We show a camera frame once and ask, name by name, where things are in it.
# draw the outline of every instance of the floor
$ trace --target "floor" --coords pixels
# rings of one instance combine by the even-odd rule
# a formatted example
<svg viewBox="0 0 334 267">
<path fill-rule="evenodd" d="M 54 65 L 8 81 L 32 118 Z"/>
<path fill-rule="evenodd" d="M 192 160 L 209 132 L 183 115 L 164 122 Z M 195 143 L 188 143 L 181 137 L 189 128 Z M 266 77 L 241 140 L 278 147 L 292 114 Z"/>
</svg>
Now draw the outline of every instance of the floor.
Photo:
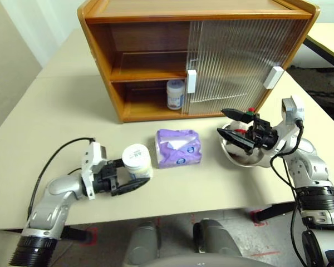
<svg viewBox="0 0 334 267">
<path fill-rule="evenodd" d="M 193 223 L 203 218 L 218 220 L 231 234 L 243 256 L 274 266 L 301 266 L 293 252 L 289 235 L 291 214 L 274 217 L 262 224 L 254 224 L 249 217 L 253 209 L 221 210 L 195 214 L 171 215 L 127 221 L 81 225 L 97 233 L 93 245 L 62 241 L 53 258 L 54 267 L 96 266 L 120 267 L 132 231 L 143 221 L 153 221 L 160 226 L 162 247 L 160 257 L 191 254 L 193 251 Z M 303 256 L 301 234 L 304 226 L 296 217 L 294 237 Z"/>
</svg>

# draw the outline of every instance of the wooden shelf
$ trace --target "wooden shelf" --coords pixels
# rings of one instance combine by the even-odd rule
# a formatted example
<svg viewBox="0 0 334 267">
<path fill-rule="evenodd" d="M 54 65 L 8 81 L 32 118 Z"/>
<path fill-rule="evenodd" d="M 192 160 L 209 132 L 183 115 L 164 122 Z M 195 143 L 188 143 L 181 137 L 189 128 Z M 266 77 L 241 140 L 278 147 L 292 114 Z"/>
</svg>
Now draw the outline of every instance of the wooden shelf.
<svg viewBox="0 0 334 267">
<path fill-rule="evenodd" d="M 185 79 L 186 52 L 117 53 L 111 82 Z"/>
<path fill-rule="evenodd" d="M 167 107 L 166 88 L 137 88 L 126 93 L 123 121 L 181 118 L 181 110 Z"/>
</svg>

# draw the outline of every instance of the purple tissue box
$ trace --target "purple tissue box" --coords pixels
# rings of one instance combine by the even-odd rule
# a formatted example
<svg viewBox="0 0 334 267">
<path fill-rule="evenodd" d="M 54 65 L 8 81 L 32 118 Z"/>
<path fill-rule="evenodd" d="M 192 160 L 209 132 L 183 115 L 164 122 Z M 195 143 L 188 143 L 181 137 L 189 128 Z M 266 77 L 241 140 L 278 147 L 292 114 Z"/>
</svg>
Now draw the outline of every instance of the purple tissue box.
<svg viewBox="0 0 334 267">
<path fill-rule="evenodd" d="M 202 149 L 199 135 L 193 130 L 157 131 L 157 163 L 160 169 L 200 163 Z"/>
</svg>

